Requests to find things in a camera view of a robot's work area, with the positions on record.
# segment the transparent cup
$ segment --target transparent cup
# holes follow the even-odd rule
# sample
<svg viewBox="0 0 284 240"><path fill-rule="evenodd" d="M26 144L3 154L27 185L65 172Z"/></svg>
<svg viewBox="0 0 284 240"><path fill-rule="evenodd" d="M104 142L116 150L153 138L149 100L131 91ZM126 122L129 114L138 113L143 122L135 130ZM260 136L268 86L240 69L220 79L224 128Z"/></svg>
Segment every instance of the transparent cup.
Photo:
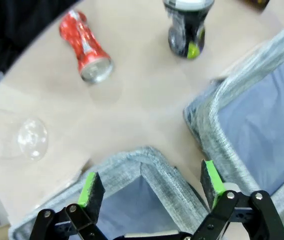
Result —
<svg viewBox="0 0 284 240"><path fill-rule="evenodd" d="M41 120L0 109L0 164L40 160L48 147Z"/></svg>

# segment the red soda can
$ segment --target red soda can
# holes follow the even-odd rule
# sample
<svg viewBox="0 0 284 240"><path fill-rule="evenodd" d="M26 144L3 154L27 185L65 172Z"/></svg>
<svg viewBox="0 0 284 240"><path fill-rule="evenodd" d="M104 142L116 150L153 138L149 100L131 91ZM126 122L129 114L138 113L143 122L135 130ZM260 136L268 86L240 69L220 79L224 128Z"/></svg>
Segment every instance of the red soda can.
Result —
<svg viewBox="0 0 284 240"><path fill-rule="evenodd" d="M89 83L99 83L112 71L110 56L102 49L87 25L85 15L71 10L63 18L60 35L74 49L78 60L78 71Z"/></svg>

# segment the table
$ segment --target table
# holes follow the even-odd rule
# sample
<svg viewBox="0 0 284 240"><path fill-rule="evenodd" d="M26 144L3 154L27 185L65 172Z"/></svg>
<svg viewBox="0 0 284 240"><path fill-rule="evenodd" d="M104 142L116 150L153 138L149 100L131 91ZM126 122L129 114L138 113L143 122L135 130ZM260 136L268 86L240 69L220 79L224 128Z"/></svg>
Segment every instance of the table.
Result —
<svg viewBox="0 0 284 240"><path fill-rule="evenodd" d="M160 0L85 0L75 8L86 14L115 70L100 84L83 82L57 20L0 83L0 108L41 118L55 146L34 163L43 171L40 180L32 174L34 165L0 166L0 199L11 222L45 197L41 186L59 168L89 156L96 164L145 145L158 148L203 194L198 179L204 156L182 111L212 79L284 27L284 1L271 0L260 13L241 0L216 0L196 60L171 53L171 20Z"/></svg>

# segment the fabric storage basket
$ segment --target fabric storage basket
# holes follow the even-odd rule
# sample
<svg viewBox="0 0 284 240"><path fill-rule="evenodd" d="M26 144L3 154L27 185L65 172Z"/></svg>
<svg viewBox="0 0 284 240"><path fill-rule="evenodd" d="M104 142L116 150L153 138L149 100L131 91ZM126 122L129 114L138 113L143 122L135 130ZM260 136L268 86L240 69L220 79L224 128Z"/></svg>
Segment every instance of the fabric storage basket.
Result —
<svg viewBox="0 0 284 240"><path fill-rule="evenodd" d="M58 212L76 203L89 172L99 173L106 190L97 226L110 240L127 233L194 233L208 213L179 171L159 151L143 147L89 169L75 185L12 226L9 239L28 240L41 209Z"/></svg>
<svg viewBox="0 0 284 240"><path fill-rule="evenodd" d="M284 30L214 82L185 120L225 182L269 192L284 224Z"/></svg>

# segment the person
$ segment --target person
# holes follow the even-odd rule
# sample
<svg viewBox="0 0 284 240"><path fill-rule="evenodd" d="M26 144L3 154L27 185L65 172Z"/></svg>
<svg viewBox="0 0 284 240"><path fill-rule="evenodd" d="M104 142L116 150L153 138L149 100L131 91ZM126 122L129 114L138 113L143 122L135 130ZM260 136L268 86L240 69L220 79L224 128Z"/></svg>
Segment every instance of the person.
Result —
<svg viewBox="0 0 284 240"><path fill-rule="evenodd" d="M0 72L76 0L0 0Z"/></svg>

